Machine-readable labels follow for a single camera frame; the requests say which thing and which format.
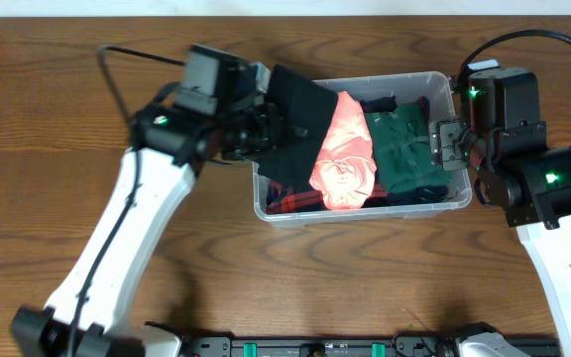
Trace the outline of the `dark green garment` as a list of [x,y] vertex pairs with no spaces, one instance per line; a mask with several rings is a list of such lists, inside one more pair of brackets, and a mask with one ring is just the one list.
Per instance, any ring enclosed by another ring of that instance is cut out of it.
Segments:
[[365,114],[377,176],[388,193],[447,187],[452,182],[452,175],[431,160],[429,114],[430,102],[425,97],[400,104],[391,112]]

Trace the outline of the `black garment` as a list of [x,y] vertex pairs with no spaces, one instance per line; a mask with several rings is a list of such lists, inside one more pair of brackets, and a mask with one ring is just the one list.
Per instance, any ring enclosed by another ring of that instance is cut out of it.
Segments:
[[398,107],[394,96],[360,100],[360,104],[364,113],[394,112]]
[[278,64],[267,100],[284,119],[277,149],[258,160],[258,174],[297,188],[308,185],[338,103],[338,94]]

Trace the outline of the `red navy plaid shirt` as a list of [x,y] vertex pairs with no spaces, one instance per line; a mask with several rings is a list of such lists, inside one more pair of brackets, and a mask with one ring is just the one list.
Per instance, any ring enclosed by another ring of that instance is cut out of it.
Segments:
[[[375,184],[380,183],[376,174],[375,179]],[[266,204],[267,211],[270,214],[330,210],[324,205],[321,192],[315,190],[310,183],[304,187],[297,188],[271,180]]]

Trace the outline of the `salmon pink garment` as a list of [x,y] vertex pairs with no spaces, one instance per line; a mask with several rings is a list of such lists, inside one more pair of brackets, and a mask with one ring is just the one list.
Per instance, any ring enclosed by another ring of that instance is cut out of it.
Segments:
[[358,209],[373,193],[376,170],[361,104],[348,92],[339,92],[309,183],[321,192],[328,209]]

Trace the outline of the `dark navy garment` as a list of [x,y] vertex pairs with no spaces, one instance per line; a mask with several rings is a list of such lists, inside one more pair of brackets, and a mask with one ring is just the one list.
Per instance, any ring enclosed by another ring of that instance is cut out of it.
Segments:
[[449,188],[446,185],[422,186],[410,191],[389,193],[376,183],[363,208],[440,203],[448,199],[448,194]]

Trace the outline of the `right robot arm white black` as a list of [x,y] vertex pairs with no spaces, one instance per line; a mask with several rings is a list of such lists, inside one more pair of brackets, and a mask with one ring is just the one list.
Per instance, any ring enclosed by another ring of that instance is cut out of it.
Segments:
[[475,171],[476,197],[503,210],[538,273],[561,352],[571,356],[571,147],[548,148],[542,121],[473,127],[455,118],[428,132],[435,162]]

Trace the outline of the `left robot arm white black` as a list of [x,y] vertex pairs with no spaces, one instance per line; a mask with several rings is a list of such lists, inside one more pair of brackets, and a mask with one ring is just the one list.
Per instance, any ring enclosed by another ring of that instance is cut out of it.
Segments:
[[110,200],[74,267],[41,309],[22,306],[11,334],[24,356],[177,356],[182,337],[130,329],[135,292],[173,213],[217,152],[261,156],[308,137],[273,104],[218,116],[149,104]]

